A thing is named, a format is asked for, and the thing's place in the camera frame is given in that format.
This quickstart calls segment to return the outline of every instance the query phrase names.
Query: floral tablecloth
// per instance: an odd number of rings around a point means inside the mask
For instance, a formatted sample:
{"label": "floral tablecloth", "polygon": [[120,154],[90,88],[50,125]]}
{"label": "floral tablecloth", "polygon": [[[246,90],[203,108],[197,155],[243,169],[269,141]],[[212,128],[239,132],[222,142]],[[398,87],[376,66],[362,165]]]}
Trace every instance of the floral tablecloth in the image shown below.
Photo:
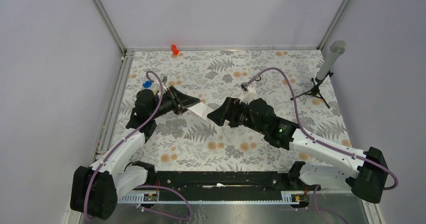
{"label": "floral tablecloth", "polygon": [[[197,96],[209,107],[218,108],[227,96],[241,97],[239,85],[262,69],[275,66],[290,79],[296,94],[311,88],[310,79],[323,62],[319,50],[303,51],[167,51],[136,52],[113,135],[117,143],[129,120],[136,93],[153,70],[168,76],[167,85]],[[258,96],[274,107],[282,118],[295,120],[291,94],[281,74],[269,71],[254,82]],[[336,143],[350,146],[333,87],[327,78],[321,85],[331,109],[318,98],[297,99],[301,121],[309,131]],[[306,153],[270,146],[263,136],[246,127],[218,127],[191,112],[182,116],[168,113],[156,119],[151,139],[131,157],[169,171],[287,171],[294,161],[325,164]]]}

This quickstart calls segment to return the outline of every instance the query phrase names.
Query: red object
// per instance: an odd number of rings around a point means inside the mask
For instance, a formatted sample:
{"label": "red object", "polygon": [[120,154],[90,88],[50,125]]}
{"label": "red object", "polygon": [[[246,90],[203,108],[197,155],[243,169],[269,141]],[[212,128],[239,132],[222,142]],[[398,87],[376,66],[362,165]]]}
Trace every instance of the red object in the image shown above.
{"label": "red object", "polygon": [[179,54],[179,50],[176,48],[176,45],[172,45],[172,52],[174,55]]}

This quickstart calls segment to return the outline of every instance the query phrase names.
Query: gray floor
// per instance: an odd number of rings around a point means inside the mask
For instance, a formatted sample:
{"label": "gray floor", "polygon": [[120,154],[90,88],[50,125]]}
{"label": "gray floor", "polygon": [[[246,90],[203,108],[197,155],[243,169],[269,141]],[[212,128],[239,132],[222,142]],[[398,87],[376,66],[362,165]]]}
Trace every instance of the gray floor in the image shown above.
{"label": "gray floor", "polygon": [[[349,224],[368,223],[361,200],[351,194],[318,194],[317,201],[319,207],[329,208],[340,213]],[[188,213],[185,205],[156,205],[152,208],[178,216],[186,216]],[[147,211],[141,212],[134,205],[121,204],[117,206],[108,220],[96,219],[87,223],[324,223],[314,209],[295,211],[289,205],[213,204],[192,205],[192,209],[194,215],[190,221],[178,221]],[[344,223],[335,215],[325,212],[324,216],[330,223]]]}

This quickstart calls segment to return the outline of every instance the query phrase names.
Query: mini tripod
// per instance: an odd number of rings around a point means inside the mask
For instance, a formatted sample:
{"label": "mini tripod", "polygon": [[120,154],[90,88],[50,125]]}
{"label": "mini tripod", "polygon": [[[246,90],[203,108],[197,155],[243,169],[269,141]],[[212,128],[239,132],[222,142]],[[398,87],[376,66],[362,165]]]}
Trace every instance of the mini tripod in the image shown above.
{"label": "mini tripod", "polygon": [[[333,75],[333,73],[332,72],[328,72],[327,73],[327,76],[332,76]],[[309,91],[306,91],[306,92],[304,92],[304,93],[302,93],[302,94],[299,94],[298,96],[296,96],[296,98],[298,98],[298,97],[300,97],[300,96],[303,96],[303,95],[310,95],[310,96],[313,96],[313,97],[317,97],[317,98],[319,98],[319,99],[322,99],[323,100],[323,102],[326,104],[326,106],[328,107],[328,108],[330,108],[330,106],[329,106],[329,104],[327,103],[327,101],[326,101],[326,99],[321,95],[321,93],[320,93],[320,91],[319,91],[319,89],[320,89],[320,84],[323,82],[323,80],[322,81],[318,81],[318,83],[315,83],[315,81],[313,80],[313,78],[311,78],[310,79],[310,81],[312,82],[312,84],[313,84],[313,87],[309,90]]]}

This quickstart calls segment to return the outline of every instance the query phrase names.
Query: white wall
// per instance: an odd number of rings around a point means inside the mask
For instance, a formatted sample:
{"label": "white wall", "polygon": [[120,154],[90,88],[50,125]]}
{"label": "white wall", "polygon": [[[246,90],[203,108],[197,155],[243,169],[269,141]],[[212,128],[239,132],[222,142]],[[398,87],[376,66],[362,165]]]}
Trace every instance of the white wall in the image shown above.
{"label": "white wall", "polygon": [[102,0],[134,47],[317,46],[342,0]]}
{"label": "white wall", "polygon": [[91,0],[0,1],[0,222],[61,223],[120,54]]}
{"label": "white wall", "polygon": [[387,224],[424,223],[425,27],[426,0],[352,0],[326,46],[348,43],[332,82],[352,144],[382,150],[399,178],[380,203]]}

